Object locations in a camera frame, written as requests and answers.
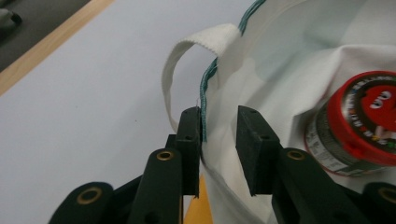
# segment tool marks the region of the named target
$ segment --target canvas bag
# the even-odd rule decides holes
[[[163,95],[175,130],[171,87],[177,61],[194,44],[217,55],[201,85],[197,83],[214,223],[275,220],[270,196],[249,195],[235,150],[237,107],[258,110],[283,147],[304,149],[306,123],[349,78],[366,71],[396,71],[395,11],[392,0],[259,0],[239,27],[209,28],[175,46],[163,69]],[[396,185],[395,173],[391,168],[360,178],[330,176],[361,191],[367,182]]]

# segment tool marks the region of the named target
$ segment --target metal grommet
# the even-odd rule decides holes
[[[175,154],[171,151],[162,151],[157,154],[157,159],[160,161],[170,161],[175,157]]]
[[[287,155],[295,161],[302,161],[305,159],[305,155],[297,150],[289,151]]]
[[[82,205],[96,202],[102,196],[102,190],[97,187],[91,187],[82,191],[78,197],[77,202]]]
[[[396,203],[396,189],[381,188],[378,190],[379,195],[390,203]]]

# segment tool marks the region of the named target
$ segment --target white table surface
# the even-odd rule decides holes
[[[172,129],[161,72],[176,42],[238,24],[253,0],[117,0],[0,97],[0,223],[47,223],[76,187],[141,175]],[[177,67],[174,116],[215,57]]]

